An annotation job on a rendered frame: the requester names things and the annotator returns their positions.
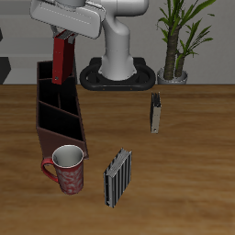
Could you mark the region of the black and grey book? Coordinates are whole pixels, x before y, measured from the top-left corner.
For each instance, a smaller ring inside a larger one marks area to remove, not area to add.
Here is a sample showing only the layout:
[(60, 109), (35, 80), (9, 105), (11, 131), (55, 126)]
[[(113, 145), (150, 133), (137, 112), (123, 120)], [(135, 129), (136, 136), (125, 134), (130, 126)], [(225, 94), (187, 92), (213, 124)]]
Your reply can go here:
[(151, 112), (150, 112), (150, 123), (151, 133), (159, 132), (160, 116), (161, 116), (161, 98), (159, 93), (151, 94)]

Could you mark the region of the red patterned mug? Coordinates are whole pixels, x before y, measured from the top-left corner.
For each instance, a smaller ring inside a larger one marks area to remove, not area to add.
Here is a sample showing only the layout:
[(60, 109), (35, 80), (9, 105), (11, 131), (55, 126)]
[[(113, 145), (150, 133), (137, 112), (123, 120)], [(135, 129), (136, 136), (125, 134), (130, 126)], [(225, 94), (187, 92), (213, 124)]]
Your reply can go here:
[(41, 170), (64, 194), (78, 194), (84, 187), (84, 152), (75, 145), (63, 145), (41, 162)]

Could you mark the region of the dark brown desk caddy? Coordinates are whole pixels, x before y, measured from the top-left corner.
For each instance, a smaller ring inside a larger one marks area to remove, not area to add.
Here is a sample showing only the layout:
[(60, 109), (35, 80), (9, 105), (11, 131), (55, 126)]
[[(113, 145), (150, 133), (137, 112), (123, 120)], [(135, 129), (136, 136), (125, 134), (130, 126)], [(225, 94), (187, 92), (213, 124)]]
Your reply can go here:
[(43, 158), (50, 158), (62, 145), (78, 146), (89, 158), (75, 71), (63, 84), (54, 84), (52, 61), (38, 62), (36, 129)]

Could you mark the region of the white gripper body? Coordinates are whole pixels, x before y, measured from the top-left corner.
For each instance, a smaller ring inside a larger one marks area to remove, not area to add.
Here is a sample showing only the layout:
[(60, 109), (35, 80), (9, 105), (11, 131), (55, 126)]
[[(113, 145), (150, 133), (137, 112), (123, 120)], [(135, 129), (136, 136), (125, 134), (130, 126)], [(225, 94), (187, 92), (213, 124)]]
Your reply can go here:
[(32, 0), (30, 16), (43, 23), (96, 39), (100, 35), (106, 10), (87, 0), (82, 7), (61, 4), (57, 0)]

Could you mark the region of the green pot plant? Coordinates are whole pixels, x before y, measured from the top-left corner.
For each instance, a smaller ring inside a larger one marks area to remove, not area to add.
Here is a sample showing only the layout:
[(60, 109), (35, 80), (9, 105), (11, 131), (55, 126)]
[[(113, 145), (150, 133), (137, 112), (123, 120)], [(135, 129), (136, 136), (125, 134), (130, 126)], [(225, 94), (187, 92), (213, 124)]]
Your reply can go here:
[(188, 74), (183, 70), (185, 58), (189, 55), (195, 56), (194, 49), (197, 46), (212, 40), (207, 38), (210, 26), (196, 35), (201, 19), (188, 25), (199, 12), (216, 2), (205, 0), (199, 4), (198, 1), (185, 9), (185, 0), (167, 0), (167, 11), (160, 8), (163, 17), (158, 20), (156, 27), (159, 27), (160, 22), (166, 26), (166, 29), (162, 28), (162, 40), (166, 43), (167, 50), (164, 67), (157, 72), (158, 84), (186, 84)]

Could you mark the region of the black striped book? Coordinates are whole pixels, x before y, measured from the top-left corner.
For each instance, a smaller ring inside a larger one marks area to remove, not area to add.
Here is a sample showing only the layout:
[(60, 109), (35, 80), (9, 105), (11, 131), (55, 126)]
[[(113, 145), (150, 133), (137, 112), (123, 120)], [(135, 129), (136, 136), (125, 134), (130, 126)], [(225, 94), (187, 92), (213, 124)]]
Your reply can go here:
[(103, 173), (105, 204), (114, 207), (131, 179), (132, 152), (121, 149)]

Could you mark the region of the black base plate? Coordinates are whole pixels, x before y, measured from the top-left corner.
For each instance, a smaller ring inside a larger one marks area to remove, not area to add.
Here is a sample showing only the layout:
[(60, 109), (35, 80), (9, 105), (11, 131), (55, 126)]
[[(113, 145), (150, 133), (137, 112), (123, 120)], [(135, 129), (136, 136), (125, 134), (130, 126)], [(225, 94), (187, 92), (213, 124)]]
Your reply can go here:
[(155, 72), (141, 57), (134, 57), (133, 62), (137, 70), (135, 74), (127, 80), (112, 81), (98, 72), (101, 58), (94, 57), (81, 71), (80, 83), (83, 88), (91, 91), (144, 91), (152, 88), (156, 81)]

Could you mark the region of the red book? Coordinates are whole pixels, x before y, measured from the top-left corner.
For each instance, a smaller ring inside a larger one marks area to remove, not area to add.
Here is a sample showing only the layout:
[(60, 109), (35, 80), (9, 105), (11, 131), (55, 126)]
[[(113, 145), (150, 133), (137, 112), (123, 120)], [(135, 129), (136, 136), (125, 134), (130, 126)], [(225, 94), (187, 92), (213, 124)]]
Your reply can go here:
[(63, 39), (54, 38), (52, 82), (62, 84), (73, 71), (74, 43), (68, 43), (68, 38), (73, 33), (65, 30)]

